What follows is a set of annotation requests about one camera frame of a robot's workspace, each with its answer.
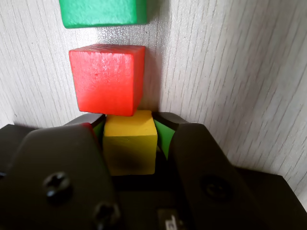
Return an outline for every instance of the cube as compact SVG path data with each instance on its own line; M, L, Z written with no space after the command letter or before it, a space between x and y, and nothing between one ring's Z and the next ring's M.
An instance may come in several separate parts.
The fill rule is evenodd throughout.
M146 0L59 0L66 28L146 24Z
M144 46L96 44L69 51L79 110L132 116L143 94Z
M151 111L106 117L103 155L112 176L154 174L158 135Z

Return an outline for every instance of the yellow wooden block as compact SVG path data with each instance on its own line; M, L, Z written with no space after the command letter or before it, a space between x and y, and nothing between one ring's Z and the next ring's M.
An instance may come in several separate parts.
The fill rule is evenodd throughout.
M154 174L158 134L151 111L106 117L104 157L112 176Z

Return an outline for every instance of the screw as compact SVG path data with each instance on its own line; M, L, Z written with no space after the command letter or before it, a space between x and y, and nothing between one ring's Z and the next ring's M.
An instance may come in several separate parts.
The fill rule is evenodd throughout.
M114 226L120 218L117 204L99 203L94 212L94 225L97 230L107 230Z
M218 176L203 177L201 187L208 197L216 201L228 201L233 195L230 184Z
M72 186L69 177L65 172L56 172L48 176L43 187L47 199L52 203L63 203L72 195Z

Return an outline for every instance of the red wooden block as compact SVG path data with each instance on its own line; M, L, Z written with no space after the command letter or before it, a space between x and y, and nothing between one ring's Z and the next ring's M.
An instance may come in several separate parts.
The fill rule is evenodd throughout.
M80 111L132 116L143 94L144 46L95 44L69 51Z

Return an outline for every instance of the wood grain surface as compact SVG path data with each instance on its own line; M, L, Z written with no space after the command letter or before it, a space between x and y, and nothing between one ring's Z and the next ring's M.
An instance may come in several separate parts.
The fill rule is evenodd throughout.
M307 207L307 1L148 0L148 15L65 29L58 0L1 0L0 127L82 114L70 49L144 45L140 108L205 124L234 165L282 175Z

